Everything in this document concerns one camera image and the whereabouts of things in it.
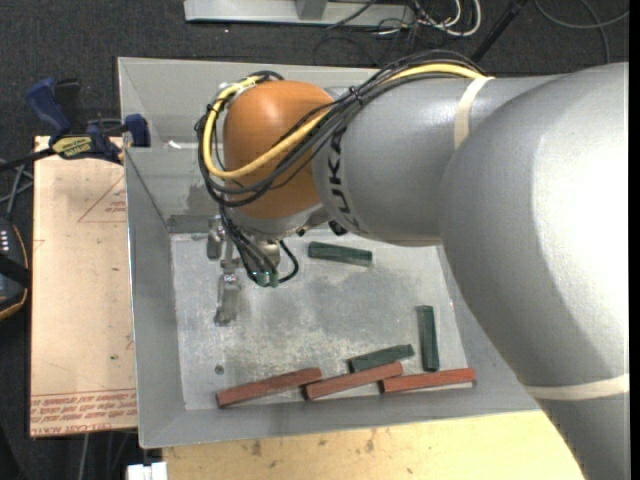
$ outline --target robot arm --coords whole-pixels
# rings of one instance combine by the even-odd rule
[[[496,80],[412,59],[337,98],[273,74],[228,90],[200,127],[200,158],[248,273],[275,274],[267,247],[327,220],[441,242],[585,475],[629,475],[628,64]]]

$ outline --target black carpet floor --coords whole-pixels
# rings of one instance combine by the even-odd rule
[[[445,41],[432,30],[411,41],[406,34],[380,39],[349,27],[327,32],[315,26],[187,24],[184,0],[0,0],[0,157],[23,156],[34,135],[48,133],[25,102],[27,89],[46,77],[79,78],[87,115],[119,115],[115,66],[121,56],[375,66],[434,47],[471,55],[510,1],[480,0],[482,26],[472,37]],[[602,21],[629,8],[629,0],[584,1]],[[580,0],[539,2],[560,20],[593,22]],[[480,65],[493,75],[519,76],[627,61],[629,18],[603,31],[604,37],[600,29],[559,26],[531,1]],[[12,181],[12,173],[0,174],[0,196],[10,191]],[[32,194],[24,193],[13,212],[27,244],[32,205]],[[77,478],[83,436],[33,440],[27,434],[29,317],[27,305],[0,321],[0,480]],[[136,442],[135,435],[124,433],[92,435],[84,478],[108,478],[119,449],[115,478],[120,464],[144,460]]]

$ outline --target rectangular block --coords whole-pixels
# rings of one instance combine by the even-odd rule
[[[390,377],[398,377],[402,375],[402,372],[402,364],[396,361],[395,363],[385,364],[377,368],[339,375],[338,377],[331,377],[330,379],[309,384],[305,386],[304,393],[307,400],[315,400],[316,398],[357,388]]]
[[[369,368],[375,368],[376,366],[382,366],[383,364],[393,363],[394,361],[400,361],[400,359],[406,359],[407,357],[413,357],[414,354],[415,352],[411,345],[396,345],[395,347],[384,348],[370,352],[369,354],[352,357],[348,359],[347,362],[349,364],[349,371],[355,373],[368,370]]]
[[[344,247],[342,245],[311,242],[307,250],[309,258],[337,261],[349,265],[368,267],[373,263],[373,253],[364,249]]]
[[[320,368],[305,368],[303,370],[289,372],[219,391],[216,394],[216,402],[218,403],[218,407],[222,409],[232,404],[275,395],[289,389],[300,388],[320,379],[322,379]]]
[[[474,380],[476,380],[476,373],[473,371],[473,368],[459,368],[435,373],[418,373],[417,375],[406,375],[404,377],[383,380],[382,392],[400,393],[414,389],[464,384],[465,382],[472,382]]]
[[[435,313],[431,306],[418,306],[417,311],[422,346],[422,369],[425,372],[437,372],[440,369],[440,355]]]

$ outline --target white electrical cord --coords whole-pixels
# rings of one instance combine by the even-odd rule
[[[418,23],[420,23],[421,25],[425,25],[425,26],[429,26],[432,28],[436,28],[438,30],[443,31],[445,34],[453,36],[453,37],[469,37],[473,34],[475,34],[478,29],[480,28],[480,24],[482,23],[482,9],[480,7],[480,1],[479,0],[471,0],[473,2],[473,6],[474,6],[474,15],[475,15],[475,23],[473,25],[473,27],[469,30],[464,30],[464,31],[456,31],[456,30],[451,30],[451,27],[453,25],[455,25],[456,23],[458,23],[458,21],[460,20],[460,16],[462,15],[462,9],[461,9],[461,5],[460,5],[460,0],[454,0],[455,4],[456,4],[456,9],[457,9],[457,15],[455,18],[453,19],[447,19],[444,20],[440,23],[434,21],[431,16],[429,16],[428,14],[426,14],[424,12],[424,10],[421,9],[421,13],[422,13],[422,18],[423,19],[418,19]],[[414,5],[416,5],[416,7],[420,8],[419,3],[416,0],[412,0],[412,2],[414,3]]]

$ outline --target red wooden block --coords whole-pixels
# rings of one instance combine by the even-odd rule
[[[322,396],[339,393],[347,389],[357,388],[372,382],[378,382],[389,377],[402,375],[402,364],[399,361],[389,363],[376,368],[369,368],[357,373],[349,373],[330,379],[321,380],[305,386],[304,392],[308,400],[315,400]]]
[[[473,368],[459,368],[457,370],[443,370],[435,373],[418,373],[395,379],[382,381],[383,393],[400,393],[413,389],[433,388],[451,384],[463,384],[476,380]]]
[[[290,389],[300,388],[322,378],[320,368],[305,368],[295,372],[285,373],[276,377],[249,382],[233,388],[219,391],[216,402],[221,409],[232,404],[255,400],[269,395],[282,393]]]

